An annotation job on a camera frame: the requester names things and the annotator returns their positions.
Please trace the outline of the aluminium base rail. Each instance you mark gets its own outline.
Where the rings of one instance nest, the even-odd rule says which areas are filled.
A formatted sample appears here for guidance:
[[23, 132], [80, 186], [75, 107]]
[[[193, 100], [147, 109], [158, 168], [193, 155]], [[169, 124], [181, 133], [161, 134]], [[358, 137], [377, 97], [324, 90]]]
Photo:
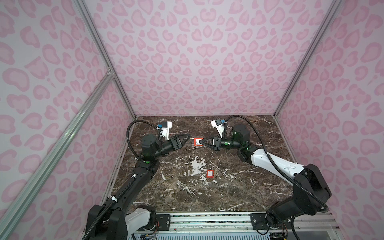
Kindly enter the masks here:
[[158, 213], [160, 227], [136, 232], [134, 240], [342, 240], [341, 230], [330, 213], [286, 219], [270, 229], [264, 212]]

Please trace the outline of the red padlock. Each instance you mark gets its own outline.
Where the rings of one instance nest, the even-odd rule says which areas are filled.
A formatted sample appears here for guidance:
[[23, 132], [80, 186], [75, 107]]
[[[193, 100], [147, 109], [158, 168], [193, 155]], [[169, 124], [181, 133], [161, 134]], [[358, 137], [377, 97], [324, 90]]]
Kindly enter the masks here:
[[214, 174], [215, 174], [214, 167], [213, 167], [212, 164], [209, 164], [207, 166], [207, 173], [206, 173], [207, 179], [213, 179], [214, 178]]
[[191, 138], [187, 141], [187, 143], [192, 146], [199, 147], [199, 146], [203, 146], [203, 144], [201, 143], [202, 140], [203, 138]]

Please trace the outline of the aluminium frame post left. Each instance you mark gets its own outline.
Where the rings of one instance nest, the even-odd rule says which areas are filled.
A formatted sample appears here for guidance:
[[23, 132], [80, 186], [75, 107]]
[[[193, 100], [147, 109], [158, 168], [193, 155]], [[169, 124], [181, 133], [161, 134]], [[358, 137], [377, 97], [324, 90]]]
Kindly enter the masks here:
[[88, 9], [86, 2], [83, 0], [74, 0], [73, 2], [76, 5], [84, 23], [85, 23], [85, 27], [89, 31], [91, 38], [93, 39], [93, 42], [95, 43], [95, 46], [96, 46], [99, 54], [101, 55], [105, 65], [108, 69], [108, 73], [110, 73], [112, 75], [112, 79], [118, 88], [119, 94], [121, 95], [121, 97], [123, 99], [123, 103], [127, 107], [128, 111], [130, 113], [130, 116], [134, 120], [136, 120], [137, 115], [135, 114], [133, 107], [132, 107], [132, 105], [128, 99], [128, 96], [127, 96], [127, 94], [123, 88], [121, 80], [120, 80], [120, 78], [116, 72], [116, 69], [115, 69], [115, 67], [112, 63], [112, 60], [108, 54], [107, 48], [106, 48], [106, 46], [105, 46], [105, 44], [101, 38], [101, 35], [99, 34], [99, 32], [96, 28], [96, 24], [92, 18], [92, 15]]

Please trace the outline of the aluminium frame post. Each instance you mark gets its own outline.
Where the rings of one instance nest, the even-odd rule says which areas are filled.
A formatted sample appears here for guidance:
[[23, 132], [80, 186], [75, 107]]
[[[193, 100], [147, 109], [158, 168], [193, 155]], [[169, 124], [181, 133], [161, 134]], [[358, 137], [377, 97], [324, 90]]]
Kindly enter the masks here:
[[295, 71], [285, 93], [283, 94], [283, 97], [278, 104], [278, 107], [274, 113], [274, 118], [277, 120], [279, 114], [282, 113], [283, 107], [288, 101], [289, 96], [293, 92], [293, 89], [297, 82], [300, 80], [304, 70], [306, 69], [307, 65], [310, 63], [311, 58], [315, 54], [318, 46], [320, 45], [322, 39], [324, 38], [325, 34], [327, 33], [328, 29], [332, 25], [333, 21], [339, 14], [340, 9], [343, 7], [345, 1], [342, 0], [333, 0], [331, 2], [330, 7], [328, 8], [327, 13], [325, 14], [321, 24], [319, 25], [314, 37], [312, 38], [308, 49], [306, 50], [305, 54], [303, 55], [303, 58], [298, 65], [297, 70]]
[[115, 69], [115, 67], [112, 63], [112, 60], [108, 54], [107, 48], [106, 48], [106, 46], [105, 46], [105, 44], [101, 38], [101, 35], [99, 34], [99, 32], [96, 28], [96, 24], [92, 18], [92, 15], [88, 9], [86, 2], [83, 0], [74, 0], [73, 2], [76, 5], [84, 23], [85, 23], [85, 27], [89, 31], [91, 38], [93, 39], [93, 42], [95, 43], [95, 46], [96, 46], [99, 54], [101, 55], [105, 65], [108, 69], [108, 73], [110, 73], [112, 75], [112, 79], [118, 88], [119, 94], [121, 95], [121, 97], [123, 99], [123, 103], [127, 107], [128, 111], [130, 113], [130, 116], [134, 120], [136, 120], [137, 115], [135, 114], [133, 107], [132, 107], [132, 105], [128, 99], [128, 96], [127, 96], [127, 94], [123, 88], [121, 80], [120, 80], [120, 78], [116, 72], [116, 69]]

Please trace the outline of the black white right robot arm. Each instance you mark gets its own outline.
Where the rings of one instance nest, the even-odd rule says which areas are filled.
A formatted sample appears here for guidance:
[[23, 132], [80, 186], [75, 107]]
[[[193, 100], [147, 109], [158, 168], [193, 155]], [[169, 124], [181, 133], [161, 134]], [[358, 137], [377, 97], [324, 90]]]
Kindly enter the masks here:
[[245, 125], [235, 125], [229, 137], [225, 135], [223, 125], [217, 130], [219, 135], [201, 139], [200, 144], [214, 151], [235, 149], [242, 162], [262, 168], [293, 186], [291, 196], [274, 203], [266, 211], [264, 225], [277, 229], [291, 217], [314, 216], [329, 210], [327, 201], [332, 193], [317, 166], [293, 163], [269, 153], [263, 146], [258, 147], [251, 142], [250, 131]]

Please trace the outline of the aluminium frame post right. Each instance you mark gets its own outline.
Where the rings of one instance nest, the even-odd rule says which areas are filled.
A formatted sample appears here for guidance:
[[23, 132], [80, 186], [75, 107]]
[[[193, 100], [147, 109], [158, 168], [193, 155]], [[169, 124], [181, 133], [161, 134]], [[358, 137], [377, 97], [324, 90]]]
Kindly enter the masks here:
[[319, 25], [314, 37], [312, 38], [308, 49], [306, 50], [305, 54], [303, 55], [303, 58], [298, 65], [297, 70], [295, 71], [285, 93], [283, 94], [283, 97], [278, 104], [278, 107], [274, 113], [274, 118], [277, 120], [279, 114], [282, 113], [283, 107], [288, 101], [289, 96], [293, 92], [293, 89], [297, 82], [300, 80], [304, 70], [306, 69], [307, 65], [310, 63], [311, 58], [315, 54], [318, 46], [320, 45], [322, 39], [324, 38], [325, 34], [327, 33], [328, 29], [332, 25], [333, 21], [339, 14], [340, 9], [343, 7], [345, 1], [342, 0], [333, 0], [331, 2], [330, 7], [328, 8], [327, 13], [325, 14], [321, 24]]

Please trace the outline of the aluminium diagonal frame bar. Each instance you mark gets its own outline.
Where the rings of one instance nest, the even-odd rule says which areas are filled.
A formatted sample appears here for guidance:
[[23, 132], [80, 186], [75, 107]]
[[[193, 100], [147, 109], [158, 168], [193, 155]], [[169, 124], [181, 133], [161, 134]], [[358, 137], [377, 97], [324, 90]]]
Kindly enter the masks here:
[[115, 75], [111, 73], [104, 76], [103, 80], [79, 109], [64, 133], [43, 159], [38, 169], [22, 188], [15, 201], [10, 205], [1, 220], [2, 240], [7, 240], [11, 236], [114, 77]]

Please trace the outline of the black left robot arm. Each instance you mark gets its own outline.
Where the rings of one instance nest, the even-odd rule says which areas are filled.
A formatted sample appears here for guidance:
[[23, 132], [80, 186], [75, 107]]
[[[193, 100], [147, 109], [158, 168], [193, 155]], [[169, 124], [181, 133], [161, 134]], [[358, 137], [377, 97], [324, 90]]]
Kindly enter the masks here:
[[142, 152], [132, 170], [130, 179], [102, 205], [94, 205], [89, 213], [84, 240], [127, 240], [137, 230], [157, 228], [156, 210], [142, 206], [129, 213], [133, 201], [156, 174], [159, 158], [181, 149], [191, 135], [174, 135], [160, 142], [154, 135], [142, 138]]

